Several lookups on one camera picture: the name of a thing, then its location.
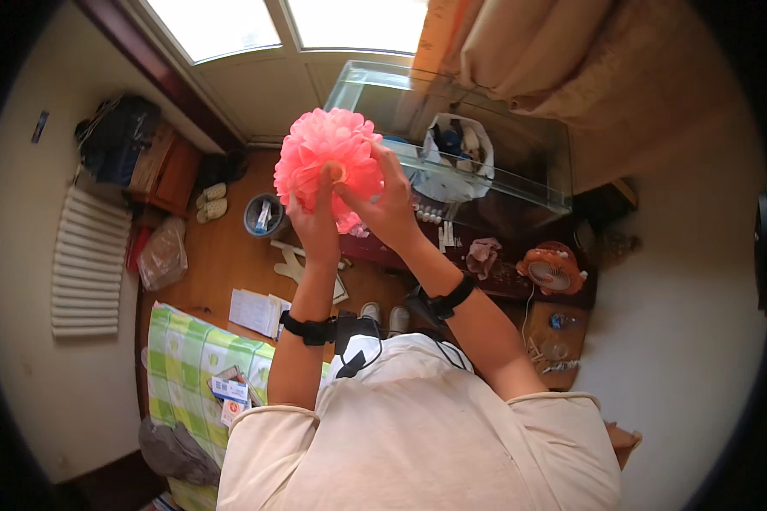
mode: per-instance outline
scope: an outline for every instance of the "window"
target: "window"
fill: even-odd
[[[194,64],[217,56],[281,44],[263,0],[146,2]]]
[[[305,48],[415,53],[429,0],[287,0]]]

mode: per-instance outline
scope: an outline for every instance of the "hand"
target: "hand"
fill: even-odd
[[[307,264],[337,271],[337,262],[341,258],[341,250],[337,243],[337,227],[332,215],[332,180],[329,177],[329,166],[321,169],[319,176],[316,208],[313,212],[305,211],[295,198],[289,195],[287,215],[293,222],[293,229],[301,240],[301,246],[307,253]]]
[[[360,199],[341,183],[335,191],[353,211],[358,213],[369,230],[384,244],[398,254],[408,249],[416,240],[425,236],[415,220],[412,205],[412,190],[407,176],[403,173],[398,155],[388,147],[370,142],[372,158],[378,160],[383,174],[383,195],[374,204]]]

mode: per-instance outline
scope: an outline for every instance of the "wall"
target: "wall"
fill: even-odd
[[[32,49],[0,117],[0,386],[54,482],[138,448],[137,279],[123,281],[118,337],[53,339],[50,317],[57,223],[78,166],[73,130],[123,89],[158,103],[201,149],[218,151],[71,3]],[[43,109],[50,117],[33,145]]]
[[[746,403],[767,321],[756,309],[753,221],[766,181],[743,101],[704,144],[649,162],[621,229],[643,250],[600,276],[575,389],[644,442],[623,509],[681,508]]]

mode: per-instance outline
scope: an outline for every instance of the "curtain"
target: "curtain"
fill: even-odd
[[[697,143],[740,98],[682,0],[430,0],[414,67],[565,123],[574,193]]]

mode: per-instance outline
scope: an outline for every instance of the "small fan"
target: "small fan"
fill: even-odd
[[[588,278],[577,266],[574,252],[558,241],[546,241],[526,252],[517,271],[539,285],[543,294],[576,293]]]

